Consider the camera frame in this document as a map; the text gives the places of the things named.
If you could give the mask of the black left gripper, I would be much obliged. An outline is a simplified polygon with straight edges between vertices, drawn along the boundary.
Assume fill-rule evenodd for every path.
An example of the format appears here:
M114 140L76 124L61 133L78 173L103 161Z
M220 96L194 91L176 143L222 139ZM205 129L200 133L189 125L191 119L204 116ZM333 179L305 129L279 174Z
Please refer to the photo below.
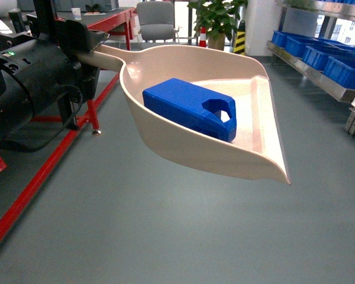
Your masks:
M37 11L27 15L33 39L25 47L25 88L34 118L57 103L64 128L78 130L76 110L94 97L95 67L81 63L76 52L92 51L107 38L94 33L75 20L58 19L53 12Z

